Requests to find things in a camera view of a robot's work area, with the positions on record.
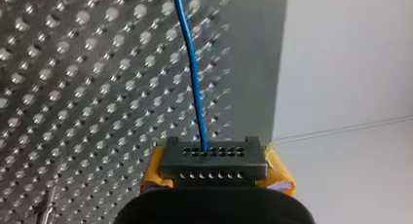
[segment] black rubber part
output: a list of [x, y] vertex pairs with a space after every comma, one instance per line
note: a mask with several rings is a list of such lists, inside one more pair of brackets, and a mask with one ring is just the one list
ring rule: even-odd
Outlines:
[[314, 224], [311, 213], [286, 194], [264, 188], [177, 188], [131, 200], [115, 224]]

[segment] blue wire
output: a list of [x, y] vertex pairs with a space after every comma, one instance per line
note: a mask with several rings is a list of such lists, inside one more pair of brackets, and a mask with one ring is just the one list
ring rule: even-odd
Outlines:
[[192, 95], [194, 97], [195, 112], [198, 121], [198, 130], [200, 131], [200, 139], [203, 152], [207, 151], [207, 128], [204, 123], [203, 117], [203, 102], [201, 100], [200, 82], [198, 81], [198, 63], [197, 55], [195, 54], [195, 44], [191, 35], [191, 27], [188, 19], [185, 16], [185, 10], [182, 0], [173, 0], [175, 3], [176, 13], [178, 14], [180, 26], [182, 29], [183, 37], [185, 38], [186, 50], [189, 57], [189, 66], [191, 69], [192, 80]]

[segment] gray wall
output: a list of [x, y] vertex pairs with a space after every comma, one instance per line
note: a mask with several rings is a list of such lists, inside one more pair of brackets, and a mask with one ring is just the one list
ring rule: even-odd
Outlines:
[[318, 224], [411, 224], [413, 121], [276, 147]]
[[288, 0], [273, 138], [413, 115], [413, 0]]

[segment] hole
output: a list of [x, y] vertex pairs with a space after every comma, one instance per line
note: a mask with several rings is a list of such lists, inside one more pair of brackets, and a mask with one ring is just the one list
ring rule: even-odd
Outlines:
[[228, 178], [235, 178], [235, 173], [234, 172], [229, 172], [228, 173]]

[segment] metal panel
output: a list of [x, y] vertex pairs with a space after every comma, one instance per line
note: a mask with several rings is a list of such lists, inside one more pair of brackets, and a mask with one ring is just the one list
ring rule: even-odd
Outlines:
[[[238, 44], [262, 43], [240, 20], [260, 13], [186, 1], [209, 136], [268, 141], [278, 63]], [[0, 222], [108, 223], [139, 194], [154, 144], [198, 139], [171, 0], [0, 0], [0, 25]]]

